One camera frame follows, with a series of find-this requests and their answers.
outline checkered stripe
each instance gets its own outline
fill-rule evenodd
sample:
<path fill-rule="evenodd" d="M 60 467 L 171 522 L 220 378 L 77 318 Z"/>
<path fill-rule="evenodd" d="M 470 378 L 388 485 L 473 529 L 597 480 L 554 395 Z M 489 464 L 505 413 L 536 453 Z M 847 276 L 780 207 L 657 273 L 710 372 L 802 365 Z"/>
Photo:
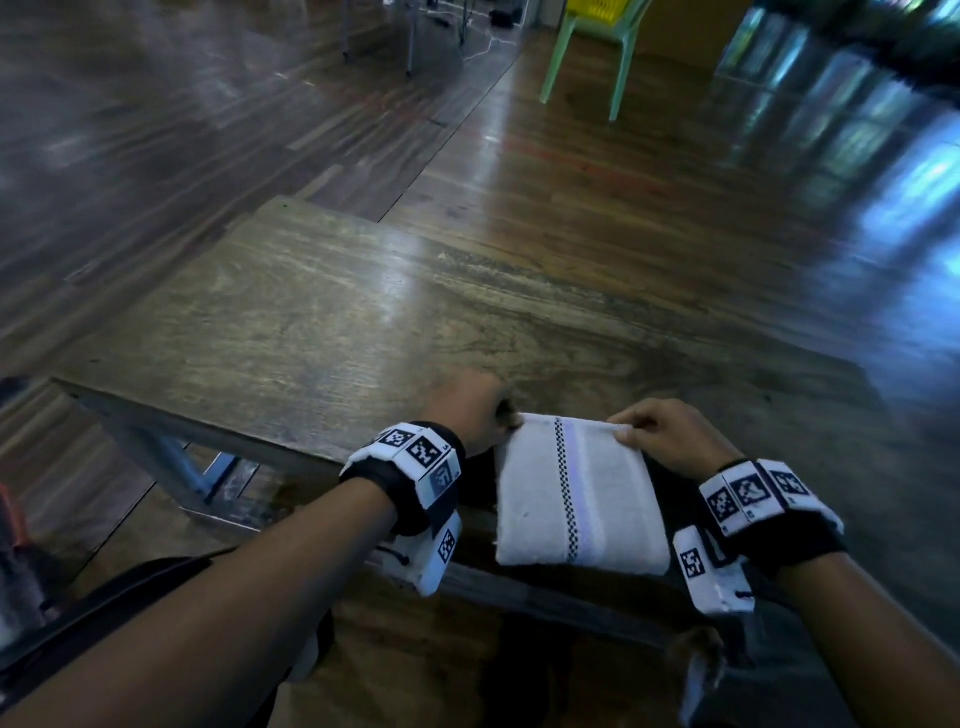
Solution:
<path fill-rule="evenodd" d="M 554 420 L 553 430 L 557 435 L 557 462 L 560 464 L 560 494 L 564 498 L 564 510 L 566 512 L 566 562 L 572 564 L 577 560 L 577 552 L 580 550 L 580 531 L 577 529 L 577 515 L 573 511 L 573 497 L 570 495 L 570 474 L 566 467 L 564 425 L 559 418 Z"/>

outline hand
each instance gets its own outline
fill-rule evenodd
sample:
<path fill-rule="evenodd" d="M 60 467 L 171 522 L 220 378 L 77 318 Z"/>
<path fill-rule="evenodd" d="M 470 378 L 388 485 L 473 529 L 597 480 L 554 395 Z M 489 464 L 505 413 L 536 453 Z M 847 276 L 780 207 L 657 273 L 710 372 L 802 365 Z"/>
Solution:
<path fill-rule="evenodd" d="M 495 375 L 466 369 L 434 393 L 418 419 L 452 429 L 473 457 L 506 442 L 523 424 L 510 392 Z"/>
<path fill-rule="evenodd" d="M 743 457 L 700 410 L 680 400 L 644 400 L 607 422 L 632 425 L 613 434 L 617 442 L 642 449 L 668 470 L 698 483 Z"/>

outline forearm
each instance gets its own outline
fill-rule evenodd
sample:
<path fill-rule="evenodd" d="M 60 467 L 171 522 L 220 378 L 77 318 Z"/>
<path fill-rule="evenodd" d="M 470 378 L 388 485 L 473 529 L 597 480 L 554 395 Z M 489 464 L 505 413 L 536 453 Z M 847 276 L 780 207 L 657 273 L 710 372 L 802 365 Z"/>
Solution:
<path fill-rule="evenodd" d="M 845 553 L 780 570 L 853 713 L 867 728 L 960 721 L 960 665 Z"/>
<path fill-rule="evenodd" d="M 243 725 L 395 521 L 377 486 L 344 483 L 218 559 L 0 722 Z"/>

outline yellow basket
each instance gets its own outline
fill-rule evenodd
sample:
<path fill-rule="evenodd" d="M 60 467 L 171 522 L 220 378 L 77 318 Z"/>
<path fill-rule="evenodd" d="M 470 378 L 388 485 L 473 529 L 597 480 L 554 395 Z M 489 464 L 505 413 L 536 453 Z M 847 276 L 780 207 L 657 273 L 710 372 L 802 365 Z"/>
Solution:
<path fill-rule="evenodd" d="M 613 25 L 627 8 L 629 0 L 566 0 L 568 12 Z"/>

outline cloth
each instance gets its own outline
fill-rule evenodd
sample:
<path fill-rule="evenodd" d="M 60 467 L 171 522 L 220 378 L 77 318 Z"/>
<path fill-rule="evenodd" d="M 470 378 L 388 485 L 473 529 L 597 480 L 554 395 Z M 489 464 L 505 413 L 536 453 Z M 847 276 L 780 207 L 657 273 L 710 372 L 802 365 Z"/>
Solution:
<path fill-rule="evenodd" d="M 640 453 L 620 425 L 524 414 L 496 449 L 496 561 L 662 574 L 670 546 Z"/>

